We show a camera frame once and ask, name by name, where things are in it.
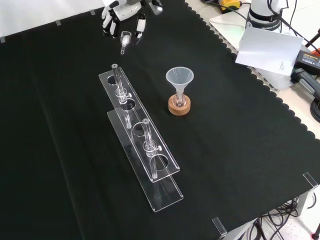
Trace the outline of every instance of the floor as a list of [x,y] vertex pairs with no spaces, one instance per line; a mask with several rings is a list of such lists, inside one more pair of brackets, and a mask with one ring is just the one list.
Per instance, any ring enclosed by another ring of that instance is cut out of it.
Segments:
[[[315,194],[320,198],[320,187],[315,189]],[[307,205],[312,206],[314,198],[307,199]],[[280,217],[274,217],[274,222],[279,223]],[[315,206],[311,209],[305,209],[300,217],[290,217],[286,225],[280,230],[281,235],[285,240],[309,240],[311,234],[314,233],[320,224],[320,203],[317,201]],[[275,227],[271,225],[269,219],[264,218],[262,222],[262,228],[265,237],[269,240],[275,232]],[[249,240],[251,227],[245,233],[243,240]],[[256,229],[252,232],[251,239],[256,236]],[[274,240],[281,240],[281,237],[277,234],[273,238]]]

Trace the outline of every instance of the acrylic hole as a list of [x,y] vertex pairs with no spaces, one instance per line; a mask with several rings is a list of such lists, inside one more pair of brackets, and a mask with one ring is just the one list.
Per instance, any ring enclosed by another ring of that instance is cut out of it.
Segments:
[[136,106],[136,101],[131,98],[128,98],[125,104],[120,104],[120,107],[123,110],[128,110],[128,111],[134,109],[135,106]]
[[150,165],[153,169],[161,171],[168,167],[169,161],[165,155],[157,154],[150,159]]
[[140,122],[133,126],[133,134],[138,137],[143,137],[145,135],[144,127]]
[[106,81],[108,82],[108,84],[110,85],[116,85],[116,80],[115,80],[115,76],[111,75],[109,76]]

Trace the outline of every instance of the white wall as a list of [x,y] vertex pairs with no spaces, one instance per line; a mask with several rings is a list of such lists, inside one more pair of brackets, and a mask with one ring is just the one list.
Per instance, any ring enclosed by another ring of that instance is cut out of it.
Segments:
[[102,0],[0,0],[0,37],[103,6]]

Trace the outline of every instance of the funnel stem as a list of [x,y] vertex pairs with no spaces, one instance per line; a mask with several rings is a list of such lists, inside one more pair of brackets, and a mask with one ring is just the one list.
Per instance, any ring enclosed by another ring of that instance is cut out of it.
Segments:
[[176,90],[176,96],[178,97],[178,100],[179,100],[179,102],[181,102],[182,103],[182,96],[184,95],[184,90],[182,89],[182,90]]

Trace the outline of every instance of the wooden base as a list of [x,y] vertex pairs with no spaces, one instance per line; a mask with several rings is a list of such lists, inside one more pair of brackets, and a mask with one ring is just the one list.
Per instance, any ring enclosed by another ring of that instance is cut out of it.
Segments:
[[190,107],[191,107],[190,98],[187,95],[184,95],[186,99],[186,104],[184,106],[179,107],[173,104],[174,96],[175,95],[172,95],[168,101],[168,107],[169,107],[170,113],[176,116],[186,115],[190,111]]

